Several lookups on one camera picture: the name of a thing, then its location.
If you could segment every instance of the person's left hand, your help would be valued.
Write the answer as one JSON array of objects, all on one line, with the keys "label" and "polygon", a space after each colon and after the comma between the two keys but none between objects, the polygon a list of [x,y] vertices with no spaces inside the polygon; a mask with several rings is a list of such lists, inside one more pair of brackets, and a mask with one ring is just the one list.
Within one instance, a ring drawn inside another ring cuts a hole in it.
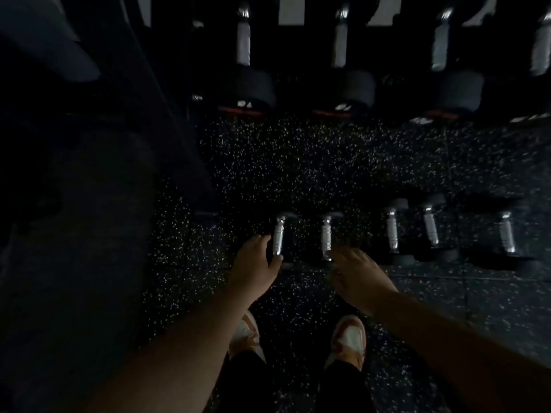
[{"label": "person's left hand", "polygon": [[266,246],[271,235],[256,235],[243,244],[235,258],[228,278],[228,288],[246,298],[252,304],[274,282],[283,262],[283,256],[274,256],[268,265]]}]

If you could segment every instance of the speckled floor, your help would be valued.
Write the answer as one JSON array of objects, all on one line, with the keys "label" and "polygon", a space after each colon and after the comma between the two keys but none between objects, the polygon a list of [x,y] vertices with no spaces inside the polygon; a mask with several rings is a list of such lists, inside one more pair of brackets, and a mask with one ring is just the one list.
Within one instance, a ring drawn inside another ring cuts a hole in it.
[{"label": "speckled floor", "polygon": [[[365,250],[385,240],[375,208],[381,191],[445,192],[436,212],[441,241],[462,248],[495,243],[491,217],[463,214],[465,193],[524,195],[531,211],[515,219],[522,254],[543,269],[530,276],[456,263],[388,268],[396,286],[447,317],[467,323],[514,350],[551,365],[551,141],[546,129],[428,128],[348,124],[291,115],[264,121],[216,118],[199,124],[203,158],[223,203],[217,218],[192,216],[169,180],[159,183],[143,296],[139,343],[162,333],[177,316],[224,283],[231,256],[254,233],[269,233],[271,216],[293,209],[284,255],[294,262],[251,308],[274,372],[279,411],[311,411],[317,376],[334,323],[354,312],[325,283],[314,263],[322,210],[341,210],[336,240]],[[399,215],[401,244],[424,237],[422,215]],[[368,327],[366,382],[379,411],[438,411],[443,405],[423,362],[380,325]],[[216,392],[210,409],[216,407]]]}]

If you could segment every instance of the black pants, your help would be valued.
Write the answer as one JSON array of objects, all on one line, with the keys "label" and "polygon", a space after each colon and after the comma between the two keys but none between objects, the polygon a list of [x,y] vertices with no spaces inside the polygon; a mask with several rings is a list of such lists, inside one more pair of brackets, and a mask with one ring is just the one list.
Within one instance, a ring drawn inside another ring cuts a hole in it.
[{"label": "black pants", "polygon": [[[220,381],[220,412],[274,411],[270,368],[252,351],[237,354]],[[335,361],[320,377],[316,412],[375,412],[365,380],[353,365]]]}]

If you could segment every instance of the forearm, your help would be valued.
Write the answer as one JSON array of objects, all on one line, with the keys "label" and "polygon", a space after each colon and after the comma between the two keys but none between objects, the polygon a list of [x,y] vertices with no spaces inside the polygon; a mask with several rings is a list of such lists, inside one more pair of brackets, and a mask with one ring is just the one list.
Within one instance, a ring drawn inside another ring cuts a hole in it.
[{"label": "forearm", "polygon": [[136,353],[86,411],[202,412],[248,305],[224,290]]},{"label": "forearm", "polygon": [[545,399],[541,388],[550,388],[550,370],[414,299],[382,290],[371,312],[451,384],[472,411],[515,411],[519,398],[524,399],[524,406],[537,406]]}]

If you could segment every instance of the sneaker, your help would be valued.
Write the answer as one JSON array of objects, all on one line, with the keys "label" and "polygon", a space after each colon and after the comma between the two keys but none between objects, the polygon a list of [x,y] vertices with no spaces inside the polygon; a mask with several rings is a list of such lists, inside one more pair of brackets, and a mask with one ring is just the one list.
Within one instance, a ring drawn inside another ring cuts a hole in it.
[{"label": "sneaker", "polygon": [[331,354],[327,358],[325,368],[336,360],[345,361],[362,371],[365,360],[365,328],[358,316],[344,316],[333,331],[331,339]]},{"label": "sneaker", "polygon": [[228,350],[230,359],[242,351],[254,351],[262,361],[266,362],[264,351],[260,347],[260,334],[258,333],[256,320],[248,310],[239,321],[239,326],[230,340]]}]

